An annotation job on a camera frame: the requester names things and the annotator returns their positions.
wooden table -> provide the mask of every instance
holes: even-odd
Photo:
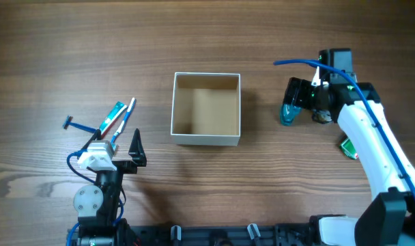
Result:
[[[0,245],[65,243],[76,222],[72,198],[86,184],[66,157],[90,134],[61,125],[70,114],[97,127],[118,100],[133,96],[137,105],[117,140],[117,158],[128,157],[139,128],[148,164],[123,183],[131,225],[360,216],[371,201],[369,185],[360,162],[338,149],[339,127],[316,124],[310,113],[291,127],[278,120],[289,77],[310,79],[314,70],[272,62],[316,58],[334,47],[352,48],[359,80],[374,84],[415,165],[415,3],[0,5]],[[177,71],[241,74],[238,147],[171,142]]]

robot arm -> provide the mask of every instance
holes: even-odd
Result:
[[[306,63],[316,67],[317,72],[312,82],[289,80],[281,122],[290,125],[301,109],[329,114],[352,141],[373,198],[359,219],[322,217],[318,223],[321,241],[344,246],[396,245],[402,238],[415,242],[415,169],[390,130],[374,87],[370,83],[352,85],[356,74],[351,51],[325,50],[320,51],[319,61],[276,61],[274,65],[289,63]]]
[[[392,133],[386,121],[383,106],[372,100],[369,104],[415,186],[415,169]],[[374,127],[363,102],[356,101],[352,105],[344,105],[339,113],[338,125],[350,138],[358,152],[370,183],[373,200],[379,193],[388,192],[391,187],[396,187],[400,192],[409,191],[406,181],[400,177],[397,164],[391,157],[382,136]]]
[[[74,196],[79,230],[75,233],[74,229],[71,231],[67,245],[134,245],[138,237],[121,217],[123,203],[119,195],[123,192],[121,184],[124,174],[136,174],[138,167],[147,165],[139,130],[135,130],[130,144],[128,154],[131,160],[109,162],[113,157],[113,147],[109,141],[94,140],[86,147],[87,151],[82,153],[78,164],[94,170],[96,180],[80,188]],[[117,218],[119,207],[121,213]]]

open box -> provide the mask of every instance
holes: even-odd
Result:
[[[241,136],[240,75],[176,72],[172,110],[176,144],[236,146]]]

blue cable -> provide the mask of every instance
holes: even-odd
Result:
[[[88,177],[86,177],[86,176],[84,176],[84,175],[82,175],[81,173],[79,173],[78,171],[76,171],[73,167],[72,167],[72,165],[71,165],[71,163],[70,163],[70,159],[71,159],[71,157],[73,157],[73,156],[80,156],[80,155],[82,155],[82,153],[83,152],[85,152],[86,150],[80,150],[80,151],[77,151],[77,152],[73,152],[73,153],[71,153],[71,154],[69,154],[68,155],[68,157],[66,158],[66,164],[68,165],[68,167],[71,169],[71,171],[72,172],[74,172],[75,174],[77,174],[78,176],[80,176],[81,178],[84,178],[84,179],[86,179],[86,180],[88,180],[88,181],[90,181],[91,183],[94,183],[94,181],[92,180],[92,179],[90,179],[90,178],[88,178]],[[119,199],[119,205],[120,205],[120,212],[119,212],[119,216],[118,216],[118,218],[116,218],[116,220],[113,222],[113,226],[116,226],[117,224],[118,224],[118,222],[121,220],[121,218],[123,217],[123,213],[124,213],[124,204],[123,204],[123,201],[121,201],[121,198]],[[71,246],[71,238],[72,238],[72,235],[74,234],[74,232],[76,231],[76,229],[78,228],[78,226],[79,226],[79,224],[77,223],[77,224],[75,224],[74,225],[74,227],[70,230],[70,233],[68,234],[68,238],[67,238],[67,240],[66,240],[66,246]]]
[[[371,110],[370,104],[367,102],[367,99],[365,98],[364,94],[360,90],[358,84],[350,76],[348,76],[345,72],[343,72],[339,69],[333,68],[331,66],[321,64],[317,60],[312,60],[312,59],[290,59],[290,60],[284,60],[284,61],[275,61],[273,64],[275,66],[277,66],[277,65],[297,64],[297,63],[307,64],[307,65],[310,65],[313,68],[320,67],[320,69],[323,68],[323,69],[335,72],[335,73],[341,75],[345,80],[349,81],[349,83],[355,88],[355,91],[358,93],[361,101],[364,103],[365,109],[369,113],[371,119],[374,121],[375,127],[377,127],[380,135],[382,136],[382,139],[384,140],[384,142],[386,144],[386,147],[388,148],[388,150],[390,151],[393,159],[395,160],[395,162],[397,164],[397,167],[399,168],[402,177],[404,177],[404,179],[406,181],[406,184],[410,188],[410,191],[411,191],[412,195],[414,196],[414,201],[415,201],[415,186],[414,186],[414,183],[412,183],[411,177],[409,176],[409,174],[407,174],[406,169],[404,168],[403,164],[401,163],[399,156],[397,156],[397,153],[396,153],[395,149],[393,148],[393,146],[391,145],[390,140],[386,136],[386,133],[385,133],[384,129],[382,128],[382,125],[379,123],[379,120],[377,119],[377,117],[374,114],[373,110]]]
[[[121,206],[121,212],[119,213],[118,218],[113,222],[113,226],[116,226],[118,224],[118,222],[121,220],[121,218],[123,217],[124,214],[124,205],[123,205],[123,201],[121,201],[121,199],[119,199],[119,205]]]
[[[76,231],[76,229],[78,228],[79,225],[80,225],[79,223],[76,223],[72,227],[72,229],[70,230],[70,233],[68,234],[68,238],[66,239],[66,246],[71,246],[71,238],[72,238],[72,235],[74,234],[74,232]]]
[[[80,156],[80,155],[82,155],[82,153],[83,153],[84,151],[86,151],[86,150],[80,150],[80,151],[73,152],[73,153],[69,154],[69,155],[68,155],[68,157],[66,158],[66,164],[68,165],[68,167],[71,169],[71,171],[72,171],[73,173],[77,174],[77,175],[78,175],[78,176],[80,176],[81,178],[84,178],[84,179],[86,179],[86,180],[90,181],[91,183],[94,183],[94,181],[93,181],[92,179],[90,179],[90,178],[88,178],[88,177],[86,177],[86,176],[82,175],[82,174],[81,174],[81,173],[79,173],[78,171],[76,171],[76,170],[75,170],[75,169],[71,166],[71,163],[70,163],[70,159],[71,159],[71,157],[73,157],[73,156]]]

